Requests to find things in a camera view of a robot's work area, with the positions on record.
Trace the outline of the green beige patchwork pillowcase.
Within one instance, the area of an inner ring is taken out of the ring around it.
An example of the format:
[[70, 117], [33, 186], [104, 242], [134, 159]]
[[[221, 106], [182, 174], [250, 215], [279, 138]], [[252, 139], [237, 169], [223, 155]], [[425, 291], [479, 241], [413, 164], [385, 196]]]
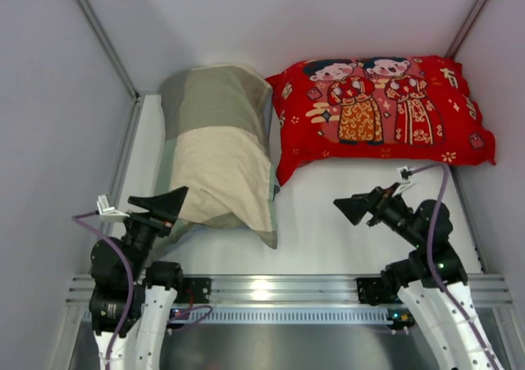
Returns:
[[189, 191], [171, 233], [155, 241], [148, 260], [202, 228], [248, 229], [276, 249], [272, 87], [251, 66], [230, 64], [179, 71], [159, 93], [165, 144], [155, 192]]

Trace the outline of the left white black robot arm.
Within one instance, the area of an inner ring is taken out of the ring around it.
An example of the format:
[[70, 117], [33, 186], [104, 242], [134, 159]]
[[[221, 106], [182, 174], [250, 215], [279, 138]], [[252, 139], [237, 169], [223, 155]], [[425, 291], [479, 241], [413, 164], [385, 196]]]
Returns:
[[102, 235], [91, 251], [95, 287], [89, 312], [102, 369], [158, 369], [171, 306], [183, 287], [180, 264], [148, 256], [156, 239], [171, 233], [188, 189], [152, 197], [131, 196], [138, 212], [122, 212], [98, 196], [97, 213], [120, 222], [125, 234]]

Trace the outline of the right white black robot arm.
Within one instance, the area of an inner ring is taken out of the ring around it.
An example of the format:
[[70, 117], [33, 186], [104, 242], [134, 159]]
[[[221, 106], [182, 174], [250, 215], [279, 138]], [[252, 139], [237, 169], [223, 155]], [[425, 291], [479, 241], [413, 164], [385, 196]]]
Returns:
[[468, 274], [450, 243], [449, 209], [437, 199], [410, 208], [398, 184], [333, 204], [357, 226], [388, 226], [413, 246], [406, 259], [385, 266], [378, 277], [357, 279], [362, 304], [403, 304], [423, 333], [441, 369], [501, 369], [473, 303]]

